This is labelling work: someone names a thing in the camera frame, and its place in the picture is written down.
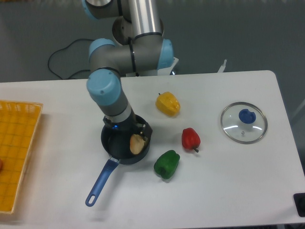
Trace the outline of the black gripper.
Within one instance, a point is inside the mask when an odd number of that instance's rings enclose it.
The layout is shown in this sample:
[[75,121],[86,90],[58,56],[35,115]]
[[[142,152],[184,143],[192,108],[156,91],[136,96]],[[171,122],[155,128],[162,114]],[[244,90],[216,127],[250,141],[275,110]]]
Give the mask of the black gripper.
[[104,116],[104,127],[102,129],[102,142],[108,143],[110,137],[114,134],[135,134],[140,135],[145,141],[150,142],[153,133],[152,128],[142,117],[134,112],[124,119],[117,121],[114,117]]

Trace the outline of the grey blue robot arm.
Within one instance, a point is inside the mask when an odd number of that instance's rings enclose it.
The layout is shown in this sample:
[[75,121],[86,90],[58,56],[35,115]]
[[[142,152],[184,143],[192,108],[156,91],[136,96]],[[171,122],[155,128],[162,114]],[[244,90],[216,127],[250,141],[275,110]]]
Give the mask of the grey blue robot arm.
[[173,46],[163,38],[161,20],[154,0],[84,0],[87,14],[95,19],[127,16],[132,37],[117,46],[109,39],[94,40],[89,47],[91,74],[87,90],[100,107],[106,127],[151,138],[152,129],[140,124],[122,89],[120,77],[168,68],[173,64]]

